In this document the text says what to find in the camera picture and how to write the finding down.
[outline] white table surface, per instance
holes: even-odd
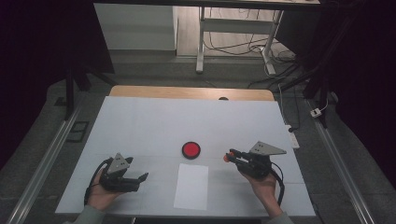
[[[181,154],[189,141],[201,154]],[[284,174],[282,209],[314,216],[277,102],[157,99],[107,96],[56,213],[77,214],[96,167],[120,152],[134,157],[124,177],[149,172],[138,192],[121,195],[109,214],[132,217],[267,217],[251,186],[223,156],[230,148],[249,151],[257,141],[282,148],[271,156]],[[179,165],[208,167],[206,210],[175,208]]]

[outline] sleeve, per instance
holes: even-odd
[[[293,224],[287,213],[282,213],[280,216],[274,217],[267,222],[267,224]]]
[[[101,224],[105,214],[89,205],[85,205],[84,210],[79,214],[76,221],[65,222],[64,224]]]

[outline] wooden edge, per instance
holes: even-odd
[[[115,86],[109,96],[149,97],[173,99],[218,100],[226,97],[240,101],[274,101],[274,95],[268,90],[212,89],[187,87],[153,87],[153,86]]]

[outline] white paper sheet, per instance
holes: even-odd
[[[209,169],[181,163],[178,167],[174,207],[206,210]]]

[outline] aluminum rail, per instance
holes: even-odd
[[[22,224],[26,219],[33,203],[35,202],[38,192],[41,190],[41,187],[43,186],[50,169],[58,157],[64,141],[82,108],[86,94],[87,93],[82,93],[79,95],[76,108],[71,114],[69,120],[64,120],[61,124],[61,127],[55,134],[55,137],[52,139],[46,154],[38,164],[38,167],[30,179],[29,184],[26,186],[22,196],[18,200],[17,205],[8,218],[7,224]]]
[[[305,103],[309,110],[314,109],[307,100],[305,100]],[[350,200],[355,207],[356,214],[361,220],[361,223],[375,224],[374,218],[371,215],[366,202],[361,196],[361,191],[353,180],[352,175],[348,171],[347,166],[344,163],[344,160],[340,155],[337,146],[332,140],[332,136],[330,135],[329,131],[323,128],[318,119],[315,119],[315,125],[318,129],[320,138],[322,139],[323,144],[326,147],[330,158],[332,159],[334,168],[337,171],[337,174],[340,176],[341,182],[344,185],[344,189],[346,190],[346,193],[349,195]]]

